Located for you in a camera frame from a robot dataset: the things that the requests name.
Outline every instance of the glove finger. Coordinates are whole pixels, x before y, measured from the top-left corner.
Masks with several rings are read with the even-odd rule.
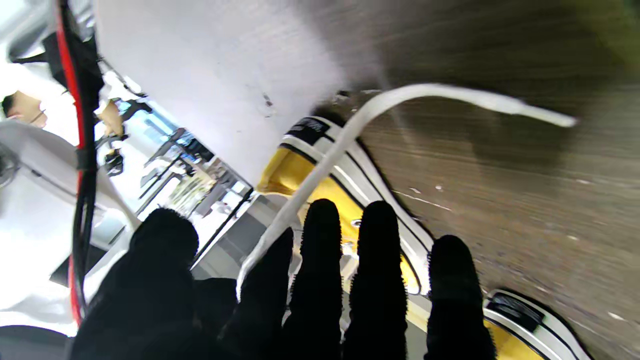
[[[360,264],[351,282],[351,323],[344,359],[406,359],[406,290],[400,269],[396,213],[386,202],[364,211],[358,239]],[[382,342],[384,347],[372,347]]]

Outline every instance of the person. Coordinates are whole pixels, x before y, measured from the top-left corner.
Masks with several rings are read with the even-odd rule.
[[[157,209],[111,269],[70,349],[80,359],[405,359],[407,295],[397,218],[385,202],[366,207],[360,263],[349,294],[351,323],[341,342],[340,222],[317,200],[303,229],[299,272],[284,317],[293,232],[286,230],[248,274],[235,303],[232,279],[196,282],[191,223]],[[495,359],[483,325],[482,295],[470,252],[454,236],[435,241],[427,360]]]
[[[98,109],[97,118],[104,124],[104,134],[123,138],[124,126],[122,117],[114,100],[105,102],[104,108]],[[41,101],[35,97],[16,91],[7,95],[2,101],[2,110],[6,119],[13,119],[40,129],[54,133],[73,146],[78,140],[76,109],[73,98],[66,92]]]

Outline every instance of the wire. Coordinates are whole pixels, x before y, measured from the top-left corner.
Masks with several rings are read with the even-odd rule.
[[[74,64],[74,57],[69,46],[72,38],[67,15],[70,14],[70,9],[66,0],[59,0],[55,8],[58,21],[56,38],[60,50],[60,60],[67,80],[67,88],[75,100],[78,126],[78,165],[80,165],[79,168],[81,169],[78,172],[76,213],[73,223],[72,252],[69,259],[68,278],[72,315],[76,323],[80,325],[86,315],[84,276],[86,274],[86,258],[91,239],[97,173],[95,147],[93,144],[87,147],[86,144],[93,141],[95,134],[93,129],[93,110],[90,109],[87,102],[83,101],[83,89],[79,82],[79,73],[76,67],[79,64],[77,62]]]
[[[506,113],[510,115],[524,115],[534,119],[549,122],[561,127],[572,127],[577,120],[573,117],[549,111],[508,97],[482,90],[461,88],[452,85],[435,83],[416,84],[396,88],[382,93],[367,101],[342,128],[340,135],[335,140],[331,149],[322,160],[314,167],[313,171],[305,178],[298,190],[284,204],[275,219],[260,237],[258,244],[244,261],[236,284],[236,296],[240,301],[242,283],[249,271],[258,263],[269,247],[289,227],[298,210],[304,205],[318,184],[331,172],[334,164],[344,155],[347,146],[351,145],[362,129],[373,119],[393,108],[394,106],[410,99],[418,97],[445,97],[469,102],[485,109]]]

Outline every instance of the gloved hand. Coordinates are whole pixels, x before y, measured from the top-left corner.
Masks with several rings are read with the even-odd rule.
[[[358,240],[360,265],[349,303],[351,325],[340,345],[342,256],[335,205],[317,200],[307,213],[302,265],[291,292],[280,348],[290,359],[404,359],[406,291],[400,269],[397,218],[385,202],[364,211]]]

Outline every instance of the black cable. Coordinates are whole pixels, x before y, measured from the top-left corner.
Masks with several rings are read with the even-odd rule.
[[[98,91],[104,84],[101,76],[92,69],[97,69],[97,63],[90,63],[86,49],[73,36],[70,21],[73,19],[67,0],[59,0],[60,25],[58,43],[61,61],[65,67],[65,79],[69,90],[75,92],[74,98],[78,109],[79,132],[81,143],[77,151],[78,162],[78,191],[76,212],[73,223],[71,264],[73,272],[69,274],[73,282],[72,307],[77,302],[77,312],[74,318],[78,323],[86,316],[86,299],[84,296],[84,277],[87,273],[88,251],[90,247],[93,211],[95,209],[97,161],[94,146],[95,131],[93,123],[93,109],[97,107]]]

